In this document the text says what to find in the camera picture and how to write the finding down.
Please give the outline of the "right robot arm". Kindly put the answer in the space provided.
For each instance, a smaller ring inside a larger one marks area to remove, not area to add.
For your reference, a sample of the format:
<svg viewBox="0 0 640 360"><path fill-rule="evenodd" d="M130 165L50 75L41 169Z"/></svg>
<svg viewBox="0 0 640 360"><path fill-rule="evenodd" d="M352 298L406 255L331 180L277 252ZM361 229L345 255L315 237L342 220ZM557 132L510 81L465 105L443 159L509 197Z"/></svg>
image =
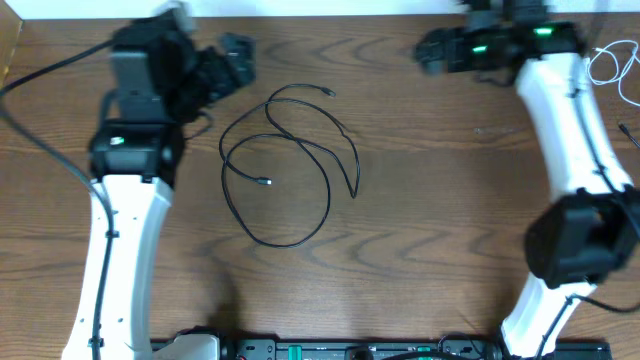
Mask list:
<svg viewBox="0 0 640 360"><path fill-rule="evenodd" d="M471 1L463 26L427 32L414 59L430 74L497 70L523 101L538 139L550 205L526 231L529 273L494 353L549 359L575 309L629 261L639 241L639 191L619 162L586 69L587 38L542 1Z"/></svg>

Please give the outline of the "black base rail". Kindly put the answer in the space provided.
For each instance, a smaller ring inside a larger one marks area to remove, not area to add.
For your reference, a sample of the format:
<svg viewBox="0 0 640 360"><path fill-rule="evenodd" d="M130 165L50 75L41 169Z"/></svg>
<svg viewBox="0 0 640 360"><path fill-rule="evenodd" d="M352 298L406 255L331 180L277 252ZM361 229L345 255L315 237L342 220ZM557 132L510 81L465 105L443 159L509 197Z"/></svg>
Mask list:
<svg viewBox="0 0 640 360"><path fill-rule="evenodd" d="M497 345L479 339L453 336L435 342L319 342L276 341L273 339L225 340L221 359L232 360L349 360L389 359L502 359Z"/></svg>

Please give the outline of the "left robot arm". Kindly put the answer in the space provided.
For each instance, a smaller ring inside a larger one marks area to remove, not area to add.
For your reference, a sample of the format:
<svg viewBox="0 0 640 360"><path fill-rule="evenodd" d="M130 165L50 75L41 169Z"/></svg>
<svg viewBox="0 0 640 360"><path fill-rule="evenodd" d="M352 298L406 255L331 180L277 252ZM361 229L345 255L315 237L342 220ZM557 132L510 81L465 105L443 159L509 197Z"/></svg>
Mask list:
<svg viewBox="0 0 640 360"><path fill-rule="evenodd" d="M226 33L198 49L188 6L171 1L116 31L117 81L89 144L91 226L66 359L218 359L218 336L190 330L155 348L149 315L157 244L172 205L186 125L255 78L254 41Z"/></svg>

